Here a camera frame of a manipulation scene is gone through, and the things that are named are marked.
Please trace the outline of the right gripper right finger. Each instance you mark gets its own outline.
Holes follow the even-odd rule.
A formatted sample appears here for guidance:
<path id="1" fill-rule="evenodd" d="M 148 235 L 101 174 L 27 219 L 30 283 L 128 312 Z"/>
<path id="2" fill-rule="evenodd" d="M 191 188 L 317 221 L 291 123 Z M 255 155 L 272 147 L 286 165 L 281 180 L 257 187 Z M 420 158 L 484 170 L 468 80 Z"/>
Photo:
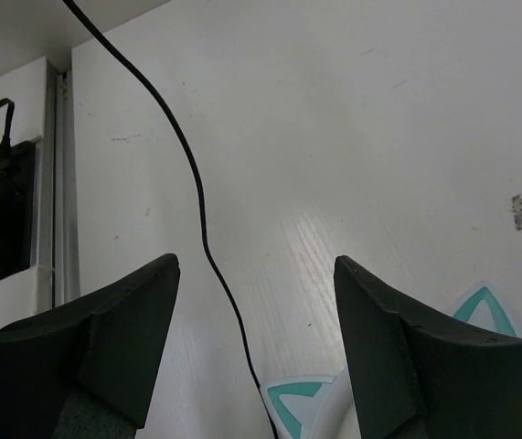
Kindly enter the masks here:
<path id="1" fill-rule="evenodd" d="M 439 312 L 346 256 L 336 306 L 365 438 L 522 438 L 522 338 Z"/>

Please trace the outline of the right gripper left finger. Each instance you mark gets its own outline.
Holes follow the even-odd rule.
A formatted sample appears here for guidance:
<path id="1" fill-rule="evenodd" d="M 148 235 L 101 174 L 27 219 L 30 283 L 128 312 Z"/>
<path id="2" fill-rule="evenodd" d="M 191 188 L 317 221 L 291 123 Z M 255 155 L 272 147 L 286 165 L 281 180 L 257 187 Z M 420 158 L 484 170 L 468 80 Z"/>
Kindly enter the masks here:
<path id="1" fill-rule="evenodd" d="M 0 438 L 132 438 L 146 424 L 180 279 L 166 254 L 0 329 Z"/>

